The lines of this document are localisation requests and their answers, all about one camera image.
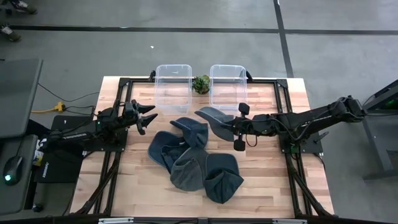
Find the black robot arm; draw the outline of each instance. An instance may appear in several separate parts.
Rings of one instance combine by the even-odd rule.
[[[339,122],[356,123],[362,121],[366,111],[358,100],[351,96],[339,98],[337,101],[303,113],[259,114],[253,119],[246,118],[250,107],[239,104],[241,116],[235,117],[223,125],[238,136],[234,148],[243,151],[245,134],[255,136],[287,136],[292,144],[300,144],[311,134],[330,127]]]
[[[157,114],[142,116],[155,106],[143,106],[136,100],[123,103],[124,109],[121,116],[118,116],[117,107],[107,108],[99,111],[97,120],[87,121],[76,128],[66,131],[51,131],[43,141],[41,149],[48,152],[57,146],[76,143],[90,145],[93,141],[107,144],[118,144],[121,135],[126,132],[126,128],[136,125],[141,135],[145,134],[144,128],[156,118]]]

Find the black desk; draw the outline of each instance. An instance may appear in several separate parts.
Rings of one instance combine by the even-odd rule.
[[[43,61],[0,63],[0,138],[25,134]]]
[[[0,143],[0,174],[3,172],[3,168],[7,160],[15,156],[19,149],[19,155],[24,158],[22,166],[22,178],[18,184],[8,186],[4,183],[4,179],[0,180],[0,215],[16,213],[24,208],[27,189],[30,181],[33,156],[37,144],[37,136],[30,135],[23,138],[14,138],[2,140]]]

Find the black strip on floor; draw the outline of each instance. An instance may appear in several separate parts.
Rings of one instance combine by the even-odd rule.
[[[89,26],[28,26],[11,25],[15,30],[47,31],[88,31],[88,32],[202,32],[202,33],[243,33],[243,34],[277,34],[278,29],[246,28],[172,28],[172,27],[89,27]]]
[[[290,61],[289,49],[287,47],[286,34],[284,22],[282,20],[282,13],[280,12],[279,1],[274,0],[274,7],[276,13],[276,21],[279,28],[280,45],[282,46],[282,55],[284,56],[285,68],[287,78],[293,78],[292,62]]]
[[[306,30],[286,29],[286,34],[306,35],[398,35],[398,30]]]

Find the fabric pile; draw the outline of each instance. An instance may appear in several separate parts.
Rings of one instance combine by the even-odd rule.
[[[216,135],[229,135],[217,122],[232,120],[233,116],[210,107],[202,108],[195,114],[209,121],[213,132],[214,128],[218,128],[219,131],[214,132]],[[185,117],[170,123],[182,130],[183,137],[159,131],[148,148],[149,157],[168,170],[170,181],[176,188],[185,191],[205,188],[207,197],[212,201],[227,202],[243,183],[235,157],[206,152],[207,124]]]

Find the computer mouse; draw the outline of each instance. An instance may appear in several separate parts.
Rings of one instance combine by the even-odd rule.
[[[23,161],[24,158],[22,156],[13,156],[8,159],[2,172],[4,183],[6,185],[18,184],[22,176]]]

